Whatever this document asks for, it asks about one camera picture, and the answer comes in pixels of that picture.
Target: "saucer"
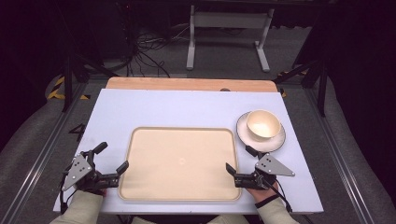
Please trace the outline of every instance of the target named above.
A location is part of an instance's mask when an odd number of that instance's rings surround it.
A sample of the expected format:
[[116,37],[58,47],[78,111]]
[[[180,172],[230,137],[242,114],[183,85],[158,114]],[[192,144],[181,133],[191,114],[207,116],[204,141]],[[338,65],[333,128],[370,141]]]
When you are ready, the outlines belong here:
[[271,152],[282,147],[286,139],[285,129],[283,128],[282,124],[280,124],[281,128],[279,134],[272,138],[259,142],[249,136],[247,122],[248,113],[242,115],[236,123],[236,131],[238,132],[239,138],[242,140],[243,143],[245,143],[245,145],[251,146],[260,152]]

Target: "metal bracket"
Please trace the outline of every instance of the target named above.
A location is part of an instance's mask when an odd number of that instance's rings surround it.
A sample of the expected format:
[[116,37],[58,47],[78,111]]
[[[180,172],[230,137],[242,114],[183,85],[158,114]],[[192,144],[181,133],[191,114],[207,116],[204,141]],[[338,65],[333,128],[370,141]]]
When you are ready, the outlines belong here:
[[75,185],[82,177],[84,177],[90,171],[92,171],[91,166],[81,154],[78,154],[73,160],[72,167],[70,168],[69,174],[64,181],[62,190],[66,191],[70,189],[70,187]]
[[269,153],[265,154],[257,163],[256,168],[268,175],[287,175],[295,176],[295,173],[275,159]]

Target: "white table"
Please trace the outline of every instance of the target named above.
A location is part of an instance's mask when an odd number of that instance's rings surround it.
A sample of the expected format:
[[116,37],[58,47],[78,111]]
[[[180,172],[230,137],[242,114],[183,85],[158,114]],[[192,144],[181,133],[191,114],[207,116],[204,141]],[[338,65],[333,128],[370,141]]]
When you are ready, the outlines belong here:
[[[254,109],[272,111],[285,128],[287,137],[284,145],[271,155],[296,174],[295,177],[278,177],[293,213],[323,212],[318,192],[278,92],[103,89],[76,154],[93,149],[101,142],[107,142],[108,148],[95,156],[94,162],[102,174],[111,174],[124,162],[131,133],[137,127],[221,127],[234,132],[239,172],[250,174],[257,158],[245,151],[245,145],[236,134],[236,122],[242,114]],[[59,211],[58,200],[54,211]],[[247,215],[256,214],[257,210],[252,197],[244,189],[239,200],[235,202],[132,202],[122,200],[118,189],[108,189],[102,212]]]

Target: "robotic hand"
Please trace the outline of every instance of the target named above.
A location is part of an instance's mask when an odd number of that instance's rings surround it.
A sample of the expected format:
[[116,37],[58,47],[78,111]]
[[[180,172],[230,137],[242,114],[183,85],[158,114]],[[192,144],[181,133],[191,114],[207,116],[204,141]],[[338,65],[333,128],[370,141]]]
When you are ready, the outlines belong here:
[[80,152],[64,170],[64,175],[60,184],[62,214],[67,210],[67,203],[64,202],[64,191],[72,186],[75,186],[76,189],[98,195],[104,194],[103,189],[117,188],[119,186],[120,176],[129,167],[128,161],[125,161],[116,170],[115,174],[102,175],[95,170],[95,163],[93,162],[94,154],[99,154],[106,147],[107,143],[103,142],[92,150]]
[[291,212],[288,201],[273,187],[273,185],[277,175],[295,176],[295,173],[269,153],[262,153],[251,146],[246,146],[246,151],[253,157],[257,156],[259,158],[259,161],[255,164],[253,173],[238,174],[230,164],[226,163],[226,170],[233,176],[235,186],[245,189],[272,189],[283,201],[285,201],[288,211]]

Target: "white bowl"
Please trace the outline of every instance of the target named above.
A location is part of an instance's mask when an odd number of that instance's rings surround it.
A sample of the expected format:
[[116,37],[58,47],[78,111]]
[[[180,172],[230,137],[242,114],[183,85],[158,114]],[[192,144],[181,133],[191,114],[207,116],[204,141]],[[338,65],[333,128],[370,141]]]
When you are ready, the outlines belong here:
[[264,141],[279,134],[279,119],[266,110],[254,110],[247,115],[247,129],[250,136],[257,141]]

